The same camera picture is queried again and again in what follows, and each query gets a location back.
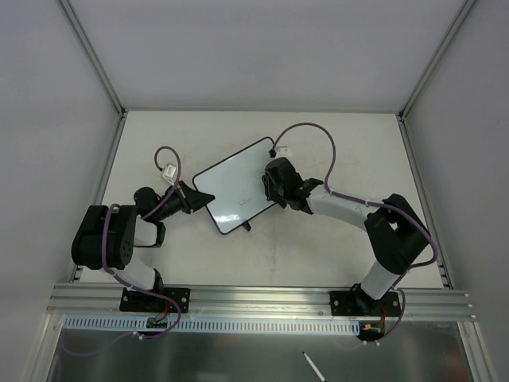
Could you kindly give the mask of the black framed whiteboard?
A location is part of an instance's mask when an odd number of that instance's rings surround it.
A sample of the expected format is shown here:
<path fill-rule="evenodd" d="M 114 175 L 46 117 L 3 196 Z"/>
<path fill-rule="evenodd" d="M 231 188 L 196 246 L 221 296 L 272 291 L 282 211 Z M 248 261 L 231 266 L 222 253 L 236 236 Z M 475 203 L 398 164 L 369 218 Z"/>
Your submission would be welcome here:
<path fill-rule="evenodd" d="M 272 138 L 261 138 L 193 177 L 196 190 L 216 197 L 206 209 L 220 234 L 233 232 L 274 206 L 262 183 L 273 145 Z"/>

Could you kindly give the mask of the black whiteboard eraser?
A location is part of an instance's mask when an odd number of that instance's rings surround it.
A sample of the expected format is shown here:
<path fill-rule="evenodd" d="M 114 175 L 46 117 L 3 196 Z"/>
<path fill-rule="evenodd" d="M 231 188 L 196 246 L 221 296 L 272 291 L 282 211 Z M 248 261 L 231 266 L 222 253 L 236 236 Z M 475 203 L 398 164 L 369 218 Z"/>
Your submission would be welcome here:
<path fill-rule="evenodd" d="M 270 202 L 277 202 L 276 197 L 274 196 L 274 183 L 270 178 L 270 175 L 268 173 L 265 173 L 262 175 L 262 183 L 264 188 L 264 194 L 266 196 L 266 199 Z"/>

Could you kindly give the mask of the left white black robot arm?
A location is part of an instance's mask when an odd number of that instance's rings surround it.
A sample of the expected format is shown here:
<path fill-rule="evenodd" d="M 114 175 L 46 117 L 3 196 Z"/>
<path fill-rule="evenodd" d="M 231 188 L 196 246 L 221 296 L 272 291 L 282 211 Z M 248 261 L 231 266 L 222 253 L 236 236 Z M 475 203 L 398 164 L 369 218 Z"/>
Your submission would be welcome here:
<path fill-rule="evenodd" d="M 183 212 L 191 214 L 215 200 L 183 181 L 160 196 L 150 187 L 134 193 L 132 205 L 90 206 L 72 241 L 72 261 L 92 271 L 104 271 L 129 290 L 147 310 L 162 308 L 166 300 L 159 271 L 135 254 L 135 248 L 159 248 L 165 240 L 163 221 Z"/>

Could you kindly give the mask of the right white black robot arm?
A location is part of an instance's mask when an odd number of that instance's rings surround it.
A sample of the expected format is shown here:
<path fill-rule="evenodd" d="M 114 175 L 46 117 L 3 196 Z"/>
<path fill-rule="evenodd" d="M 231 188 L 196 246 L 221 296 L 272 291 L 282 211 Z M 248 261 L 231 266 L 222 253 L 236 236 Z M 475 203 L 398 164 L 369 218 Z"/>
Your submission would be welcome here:
<path fill-rule="evenodd" d="M 289 159 L 276 158 L 262 175 L 269 201 L 309 215 L 328 216 L 367 233 L 375 261 L 361 283 L 353 287 L 350 304 L 364 314 L 383 308 L 385 295 L 431 245 L 430 234 L 404 197 L 391 194 L 367 201 L 331 190 L 315 178 L 304 180 Z"/>

